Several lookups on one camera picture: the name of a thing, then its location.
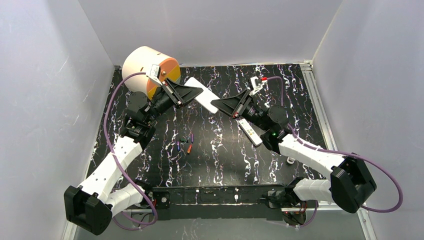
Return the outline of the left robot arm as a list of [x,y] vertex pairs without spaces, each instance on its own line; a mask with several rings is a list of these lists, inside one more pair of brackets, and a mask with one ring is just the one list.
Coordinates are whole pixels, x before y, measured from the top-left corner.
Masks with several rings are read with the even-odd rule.
[[126,173],[127,167],[150,143],[156,129],[152,122],[172,107],[184,107],[204,90],[166,79],[151,100],[125,120],[121,136],[112,144],[104,130],[109,153],[100,165],[78,186],[64,192],[66,219],[98,236],[113,217],[135,204],[146,203],[154,220],[157,210],[143,185]]

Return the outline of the white remote with buttons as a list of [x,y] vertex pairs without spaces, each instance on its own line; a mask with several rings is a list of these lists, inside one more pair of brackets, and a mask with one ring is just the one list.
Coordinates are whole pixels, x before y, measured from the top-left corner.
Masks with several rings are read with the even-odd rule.
[[190,77],[184,85],[188,87],[201,88],[203,92],[195,97],[195,100],[212,114],[216,114],[219,111],[217,107],[211,104],[212,101],[218,100],[219,97],[196,78]]

